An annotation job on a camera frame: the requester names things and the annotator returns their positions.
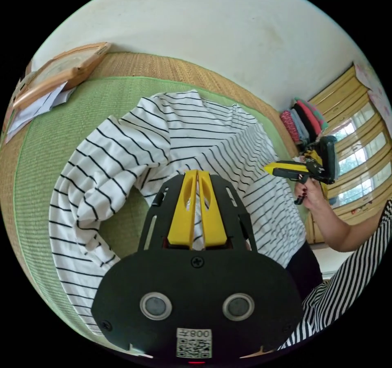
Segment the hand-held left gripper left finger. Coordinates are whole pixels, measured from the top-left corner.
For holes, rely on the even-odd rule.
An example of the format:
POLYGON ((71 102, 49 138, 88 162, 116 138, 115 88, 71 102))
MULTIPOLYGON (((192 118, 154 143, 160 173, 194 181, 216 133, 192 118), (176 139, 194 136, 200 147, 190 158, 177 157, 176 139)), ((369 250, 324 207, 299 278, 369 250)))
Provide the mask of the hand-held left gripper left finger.
POLYGON ((182 184, 167 236, 168 243, 172 246, 193 245, 197 175, 196 170, 182 175, 182 184))

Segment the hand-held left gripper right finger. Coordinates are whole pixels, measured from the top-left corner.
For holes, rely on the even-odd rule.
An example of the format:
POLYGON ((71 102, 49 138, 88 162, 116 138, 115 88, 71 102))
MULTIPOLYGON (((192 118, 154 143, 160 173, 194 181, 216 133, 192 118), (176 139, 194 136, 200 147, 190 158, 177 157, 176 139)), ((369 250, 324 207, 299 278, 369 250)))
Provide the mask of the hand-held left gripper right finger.
POLYGON ((209 172, 198 171, 198 185, 204 247, 224 246, 227 236, 209 172))

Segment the person's right hand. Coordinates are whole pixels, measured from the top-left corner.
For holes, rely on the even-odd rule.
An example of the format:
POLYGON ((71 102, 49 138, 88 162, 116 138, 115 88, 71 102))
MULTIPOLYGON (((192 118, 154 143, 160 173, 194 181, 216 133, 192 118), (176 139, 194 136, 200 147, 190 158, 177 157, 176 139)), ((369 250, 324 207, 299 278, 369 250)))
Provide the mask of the person's right hand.
POLYGON ((302 198, 302 204, 310 211, 318 211, 327 204, 319 182, 315 179, 308 178, 305 183, 297 182, 294 187, 294 193, 298 198, 302 198))

